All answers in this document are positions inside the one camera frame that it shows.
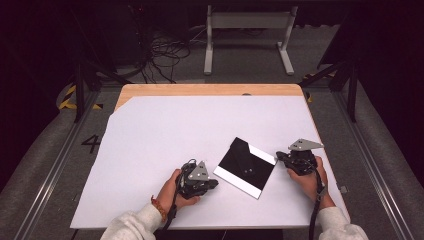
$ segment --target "person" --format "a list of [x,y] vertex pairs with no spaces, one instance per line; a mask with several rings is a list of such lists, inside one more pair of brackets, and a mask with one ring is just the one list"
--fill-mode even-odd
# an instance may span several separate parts
[[[316,156],[317,170],[321,180],[325,185],[328,183],[327,174],[323,168],[322,159]],[[304,193],[315,202],[317,197],[317,182],[314,174],[298,176],[293,170],[287,169],[290,178],[299,184]],[[152,203],[146,204],[139,212],[126,212],[112,220],[101,239],[156,239],[154,232],[160,224],[165,221],[166,215],[171,209],[174,192],[176,189],[175,180],[181,173],[181,169],[176,169],[171,177],[165,182],[156,199],[152,196]],[[199,196],[185,199],[177,195],[175,204],[177,210],[182,207],[196,204],[200,200]],[[364,230],[357,225],[350,224],[344,216],[342,210],[338,208],[331,196],[327,193],[321,198],[318,221],[322,226],[320,240],[367,240]]]

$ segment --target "sweater cuff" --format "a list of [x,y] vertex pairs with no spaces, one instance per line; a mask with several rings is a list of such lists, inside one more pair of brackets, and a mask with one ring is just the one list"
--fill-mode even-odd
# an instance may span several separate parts
[[318,213],[318,221],[322,226],[323,232],[329,228],[339,228],[349,224],[342,210],[338,207],[321,209]]
[[145,223],[147,231],[154,232],[159,228],[162,221],[162,215],[151,203],[146,204],[138,213],[137,218]]

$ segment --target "white sweater sleeve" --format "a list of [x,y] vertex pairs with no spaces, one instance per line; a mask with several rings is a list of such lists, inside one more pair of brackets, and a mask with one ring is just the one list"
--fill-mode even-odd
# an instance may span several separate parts
[[338,207],[324,208],[318,213],[318,221],[322,226],[320,240],[368,240],[364,230],[350,224]]
[[112,220],[101,240],[106,239],[156,239],[153,234],[159,227],[162,216],[152,205],[146,204],[139,212],[126,212]]

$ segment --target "gray carpet floor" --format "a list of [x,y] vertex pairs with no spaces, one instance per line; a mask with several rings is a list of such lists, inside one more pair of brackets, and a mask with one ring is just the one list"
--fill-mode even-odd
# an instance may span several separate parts
[[[178,83],[298,83],[305,74],[317,72],[317,64],[332,37],[335,27],[293,29],[288,53],[295,74],[287,76],[276,42],[278,31],[265,30],[258,36],[241,31],[217,34],[214,40],[213,73],[203,74],[205,56],[204,37],[191,46],[190,55],[173,68],[164,68],[163,74],[172,76]],[[160,58],[159,63],[175,60]],[[166,83],[154,70],[153,79]],[[129,80],[143,83],[139,74]],[[312,96],[309,108],[335,173],[343,190],[344,200],[352,222],[363,227],[370,239],[424,239],[424,190],[412,174],[395,141],[372,107],[365,91],[359,85],[356,117],[353,124],[346,118],[346,89],[333,93],[323,79],[305,88]],[[91,146],[82,143],[92,137],[103,136],[108,117],[113,112],[121,86],[105,81],[95,103],[103,104],[101,110],[91,110],[70,147],[66,163],[58,181],[50,189],[48,201],[29,230],[28,239],[99,239],[104,229],[70,229],[79,196],[96,159],[98,147],[90,153]],[[28,150],[8,185],[0,195],[0,239],[13,239],[24,222],[39,189],[42,188],[72,128],[75,110],[62,109],[60,114],[43,131]],[[407,229],[399,231],[401,220]],[[245,239],[307,239],[308,229],[284,229],[247,232]],[[170,231],[166,239],[239,239],[237,231]]]

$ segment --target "person's left hand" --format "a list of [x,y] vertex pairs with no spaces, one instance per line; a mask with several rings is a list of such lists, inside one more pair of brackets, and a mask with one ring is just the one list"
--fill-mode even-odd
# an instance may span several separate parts
[[[174,199],[175,189],[177,188],[175,180],[180,174],[181,169],[175,169],[175,171],[172,173],[171,178],[165,182],[158,194],[158,197],[156,198],[156,200],[160,202],[160,205],[162,206],[163,210],[165,210],[166,214],[168,214],[169,210],[172,207],[172,200]],[[194,196],[190,199],[185,199],[180,194],[178,194],[175,200],[175,205],[177,205],[177,210],[180,210],[182,207],[194,205],[199,200],[199,196]]]

